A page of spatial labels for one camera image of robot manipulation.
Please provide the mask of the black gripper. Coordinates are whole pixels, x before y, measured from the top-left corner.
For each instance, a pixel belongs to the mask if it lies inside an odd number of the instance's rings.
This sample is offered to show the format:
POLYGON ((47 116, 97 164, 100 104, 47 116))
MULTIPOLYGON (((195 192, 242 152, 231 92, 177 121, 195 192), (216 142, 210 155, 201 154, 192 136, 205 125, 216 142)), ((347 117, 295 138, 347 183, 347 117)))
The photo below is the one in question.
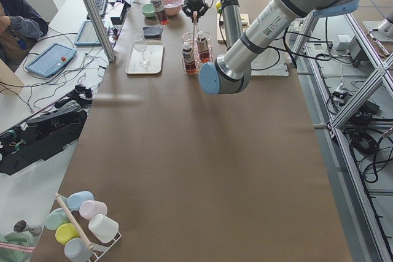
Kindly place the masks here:
POLYGON ((196 12, 198 17, 202 17, 209 9, 209 5, 204 0, 184 0, 182 11, 188 17, 192 17, 196 12))

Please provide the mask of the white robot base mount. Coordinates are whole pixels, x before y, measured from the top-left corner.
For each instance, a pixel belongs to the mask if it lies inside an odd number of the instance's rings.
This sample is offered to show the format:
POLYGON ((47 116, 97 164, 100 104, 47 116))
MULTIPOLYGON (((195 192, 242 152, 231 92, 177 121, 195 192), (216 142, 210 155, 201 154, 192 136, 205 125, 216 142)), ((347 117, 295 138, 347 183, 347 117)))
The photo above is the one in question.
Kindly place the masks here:
POLYGON ((286 53, 280 51, 280 49, 284 49, 282 42, 280 40, 274 40, 270 46, 276 47, 279 50, 276 51, 273 48, 268 48, 261 53, 251 63, 252 76, 287 77, 289 70, 286 64, 286 53))

